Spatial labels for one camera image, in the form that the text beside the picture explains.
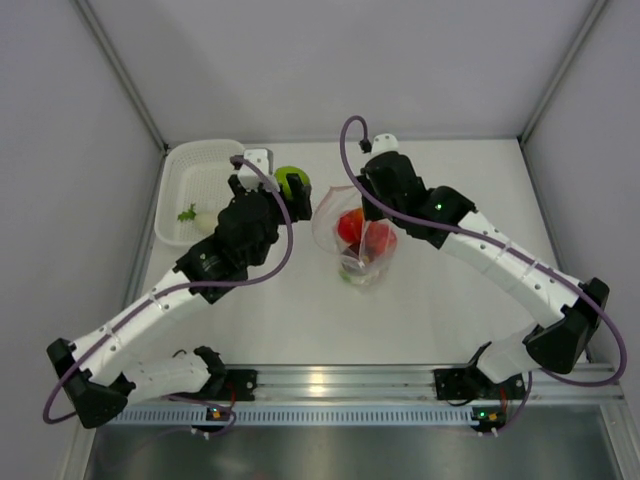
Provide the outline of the red orange fake fruit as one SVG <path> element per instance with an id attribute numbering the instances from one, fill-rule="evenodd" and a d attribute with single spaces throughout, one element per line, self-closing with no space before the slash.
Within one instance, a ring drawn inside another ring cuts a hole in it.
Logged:
<path id="1" fill-rule="evenodd" d="M 362 208 L 345 212 L 338 220 L 336 231 L 347 245 L 359 243 L 362 238 L 364 214 Z"/>

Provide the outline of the green fake apple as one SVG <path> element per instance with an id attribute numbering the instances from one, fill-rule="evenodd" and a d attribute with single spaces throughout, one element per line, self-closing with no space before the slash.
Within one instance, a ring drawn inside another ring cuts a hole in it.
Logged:
<path id="1" fill-rule="evenodd" d="M 291 187 L 289 185 L 289 181 L 287 179 L 287 176 L 289 174 L 292 175 L 297 175 L 300 180 L 302 181 L 302 184 L 304 186 L 310 186 L 311 182 L 310 182 L 310 178 L 307 175 L 306 172 L 304 172 L 302 169 L 295 167 L 295 166 L 282 166 L 280 168 L 278 168 L 274 175 L 275 175 L 275 179 L 277 180 L 278 184 L 281 186 L 281 191 L 284 195 L 284 198 L 286 200 L 292 200 L 293 199 L 293 193 L 291 190 Z"/>

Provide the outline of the white fake radish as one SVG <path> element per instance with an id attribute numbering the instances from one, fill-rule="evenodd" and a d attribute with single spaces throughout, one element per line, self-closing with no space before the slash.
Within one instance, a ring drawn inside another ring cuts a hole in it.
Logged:
<path id="1" fill-rule="evenodd" d="M 218 216 L 215 212 L 199 211 L 195 203 L 191 203 L 186 210 L 180 212 L 177 220 L 181 223 L 193 223 L 195 228 L 204 234 L 211 234 L 218 224 Z"/>

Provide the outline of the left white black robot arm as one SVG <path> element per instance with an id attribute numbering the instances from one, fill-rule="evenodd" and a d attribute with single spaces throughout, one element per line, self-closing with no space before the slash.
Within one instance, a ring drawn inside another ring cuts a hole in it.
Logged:
<path id="1" fill-rule="evenodd" d="M 231 176 L 234 196 L 213 234 L 194 244 L 150 291 L 93 332 L 73 341 L 59 338 L 46 349 L 73 414 L 86 429 L 105 425 L 127 406 L 177 396 L 190 401 L 227 400 L 228 370 L 207 346 L 175 353 L 154 363 L 136 360 L 140 350 L 165 331 L 221 300 L 235 288 L 274 278 L 286 265 L 256 278 L 280 226 L 312 216 L 311 182 L 296 167 L 275 173 L 276 187 L 243 189 Z"/>

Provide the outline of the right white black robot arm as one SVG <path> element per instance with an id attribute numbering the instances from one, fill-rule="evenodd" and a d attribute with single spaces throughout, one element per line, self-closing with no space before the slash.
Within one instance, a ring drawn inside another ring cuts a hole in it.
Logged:
<path id="1" fill-rule="evenodd" d="M 509 378 L 538 368 L 570 373 L 600 325 L 597 308 L 610 289 L 597 277 L 578 280 L 562 272 L 544 274 L 546 264 L 514 248 L 476 208 L 451 187 L 426 188 L 410 159 L 398 152 L 370 159 L 358 177 L 363 187 L 386 206 L 420 219 L 394 223 L 484 275 L 515 299 L 532 317 L 530 325 L 510 336 L 482 345 L 468 364 L 468 388 L 491 396 Z"/>

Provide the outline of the clear zip top bag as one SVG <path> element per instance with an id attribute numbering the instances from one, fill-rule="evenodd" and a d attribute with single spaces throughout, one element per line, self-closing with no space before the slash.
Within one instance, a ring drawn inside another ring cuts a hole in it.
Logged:
<path id="1" fill-rule="evenodd" d="M 388 272 L 397 233 L 386 219 L 364 217 L 355 187 L 331 187 L 315 209 L 311 226 L 316 244 L 337 260 L 338 274 L 346 283 L 370 288 Z"/>

